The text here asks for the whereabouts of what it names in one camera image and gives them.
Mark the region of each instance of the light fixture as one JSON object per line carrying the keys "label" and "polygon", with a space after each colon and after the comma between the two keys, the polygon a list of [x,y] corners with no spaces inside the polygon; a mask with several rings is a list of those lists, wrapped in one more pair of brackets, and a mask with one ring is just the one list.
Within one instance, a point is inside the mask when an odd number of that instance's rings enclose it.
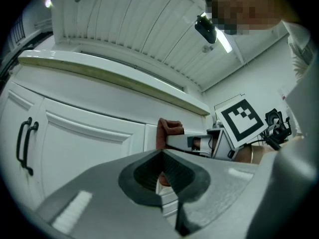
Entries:
{"label": "light fixture", "polygon": [[45,0],[45,7],[50,8],[52,6],[51,0]]}
{"label": "light fixture", "polygon": [[233,48],[230,46],[230,43],[228,42],[225,34],[217,28],[215,28],[215,30],[217,32],[217,39],[224,46],[224,49],[226,50],[226,52],[227,53],[231,52]]}

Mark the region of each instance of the white corrugated ceiling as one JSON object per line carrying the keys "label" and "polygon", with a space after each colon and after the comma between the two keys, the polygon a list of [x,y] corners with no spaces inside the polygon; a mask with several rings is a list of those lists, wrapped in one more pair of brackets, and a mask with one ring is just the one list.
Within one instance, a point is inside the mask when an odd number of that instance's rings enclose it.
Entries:
{"label": "white corrugated ceiling", "polygon": [[[278,26],[280,29],[252,36],[228,36],[233,51],[226,53],[219,42],[212,46],[194,28],[203,12],[203,0],[52,2],[56,42],[76,41],[86,52],[141,67],[177,85],[191,84],[202,91],[285,34]],[[204,53],[205,45],[213,50]]]}

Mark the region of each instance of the fluorescent light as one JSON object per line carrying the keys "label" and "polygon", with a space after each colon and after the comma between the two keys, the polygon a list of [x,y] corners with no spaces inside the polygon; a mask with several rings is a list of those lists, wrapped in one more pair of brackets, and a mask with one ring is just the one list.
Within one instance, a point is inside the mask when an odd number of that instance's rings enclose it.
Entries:
{"label": "fluorescent light", "polygon": [[220,41],[220,43],[224,46],[224,49],[227,53],[231,52],[233,48],[230,46],[230,43],[228,42],[225,34],[220,31],[219,29],[215,28],[217,32],[217,39]]}
{"label": "fluorescent light", "polygon": [[45,7],[50,8],[52,6],[51,0],[45,0]]}

